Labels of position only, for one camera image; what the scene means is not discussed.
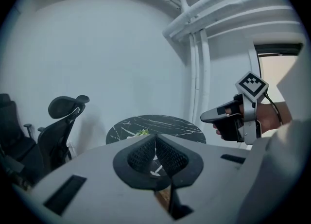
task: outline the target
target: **human hand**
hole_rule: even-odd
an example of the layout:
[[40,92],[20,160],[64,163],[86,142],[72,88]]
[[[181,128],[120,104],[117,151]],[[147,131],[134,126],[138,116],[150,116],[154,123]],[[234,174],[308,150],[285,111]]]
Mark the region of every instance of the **human hand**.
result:
[[[231,115],[230,108],[227,108],[225,112],[226,114]],[[244,108],[242,104],[240,105],[240,112],[243,116]],[[259,103],[257,105],[257,120],[261,123],[261,133],[265,133],[269,130],[277,129],[278,127],[280,127],[280,122],[271,104]],[[219,130],[216,130],[216,133],[218,135],[221,135]]]

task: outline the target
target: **round table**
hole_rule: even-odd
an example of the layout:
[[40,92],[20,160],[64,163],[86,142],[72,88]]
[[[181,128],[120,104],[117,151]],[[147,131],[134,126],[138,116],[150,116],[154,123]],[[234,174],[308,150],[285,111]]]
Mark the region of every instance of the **round table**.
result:
[[[168,134],[206,144],[204,134],[196,125],[166,115],[141,115],[120,121],[109,130],[106,144],[132,137],[143,129],[148,129],[149,134]],[[166,175],[156,156],[151,164],[150,173],[157,176]]]

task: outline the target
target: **black office chair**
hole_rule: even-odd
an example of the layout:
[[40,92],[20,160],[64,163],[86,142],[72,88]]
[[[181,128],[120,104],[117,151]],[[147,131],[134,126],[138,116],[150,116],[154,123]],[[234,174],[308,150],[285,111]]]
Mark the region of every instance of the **black office chair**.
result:
[[57,97],[50,103],[49,115],[53,119],[63,119],[46,128],[38,128],[41,132],[38,144],[21,162],[33,172],[35,177],[32,179],[33,182],[65,164],[67,156],[71,159],[66,145],[67,139],[75,119],[84,111],[88,102],[88,96],[80,95],[76,99],[67,96]]
[[29,138],[26,137],[17,120],[17,107],[8,94],[0,94],[0,145],[5,153],[21,161],[35,146],[31,137],[31,124],[25,124]]

